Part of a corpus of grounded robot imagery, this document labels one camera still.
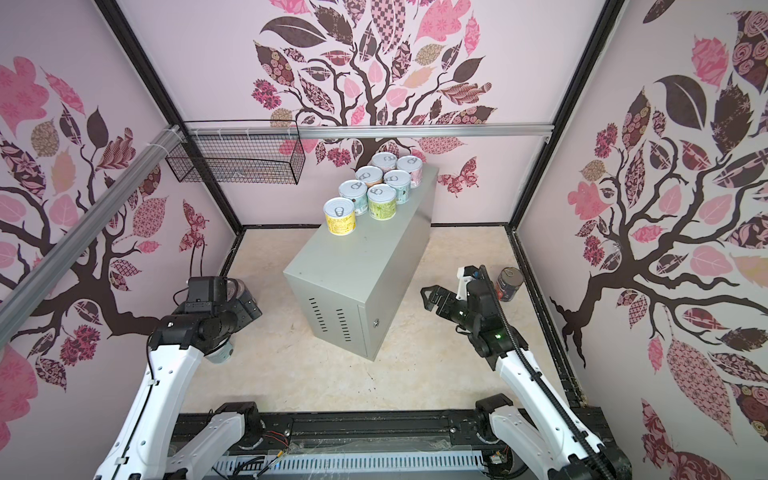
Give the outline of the green labelled can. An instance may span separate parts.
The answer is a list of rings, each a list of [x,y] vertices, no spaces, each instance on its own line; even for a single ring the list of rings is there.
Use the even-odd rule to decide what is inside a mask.
[[[370,216],[378,221],[392,219],[396,215],[396,191],[389,185],[376,184],[367,190]]]

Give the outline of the grey teal can front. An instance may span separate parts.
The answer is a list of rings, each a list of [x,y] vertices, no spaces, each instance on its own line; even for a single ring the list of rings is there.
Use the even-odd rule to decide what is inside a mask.
[[[404,170],[391,170],[384,175],[384,183],[390,186],[396,194],[396,203],[405,204],[410,199],[411,175]]]

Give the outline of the yellow labelled can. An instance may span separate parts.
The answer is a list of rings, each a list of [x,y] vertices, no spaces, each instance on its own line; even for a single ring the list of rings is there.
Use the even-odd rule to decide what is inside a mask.
[[[343,197],[328,200],[323,206],[326,225],[335,236],[346,236],[356,228],[354,203]]]

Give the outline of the pink white labelled can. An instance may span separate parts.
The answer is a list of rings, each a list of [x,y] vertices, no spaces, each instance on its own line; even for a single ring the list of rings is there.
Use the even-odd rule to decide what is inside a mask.
[[[411,188],[415,189],[421,185],[423,160],[415,155],[405,155],[397,160],[397,168],[410,175]]]

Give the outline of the small light blue can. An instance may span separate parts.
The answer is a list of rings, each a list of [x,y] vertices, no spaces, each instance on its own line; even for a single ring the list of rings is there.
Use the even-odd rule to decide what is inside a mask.
[[[368,212],[367,191],[368,186],[360,180],[344,181],[338,188],[339,195],[353,203],[356,216]]]

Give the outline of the orange labelled can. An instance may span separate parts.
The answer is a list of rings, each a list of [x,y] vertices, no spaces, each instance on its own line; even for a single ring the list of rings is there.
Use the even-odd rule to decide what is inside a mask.
[[[376,166],[363,166],[355,172],[355,178],[367,187],[373,187],[383,182],[383,171]]]

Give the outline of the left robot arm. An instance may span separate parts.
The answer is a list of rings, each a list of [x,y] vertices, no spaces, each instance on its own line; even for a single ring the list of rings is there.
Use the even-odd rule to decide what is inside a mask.
[[[261,315],[243,292],[225,303],[189,300],[148,339],[147,367],[115,443],[96,479],[202,479],[231,447],[262,440],[254,402],[223,405],[177,453],[169,453],[180,410],[203,358]]]

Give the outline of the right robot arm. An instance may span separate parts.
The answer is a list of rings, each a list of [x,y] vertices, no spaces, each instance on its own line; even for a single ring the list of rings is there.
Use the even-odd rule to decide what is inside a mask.
[[[630,479],[632,467],[553,389],[521,334],[507,321],[492,286],[469,280],[458,293],[420,290],[424,308],[454,323],[522,404],[492,407],[487,424],[539,479]]]

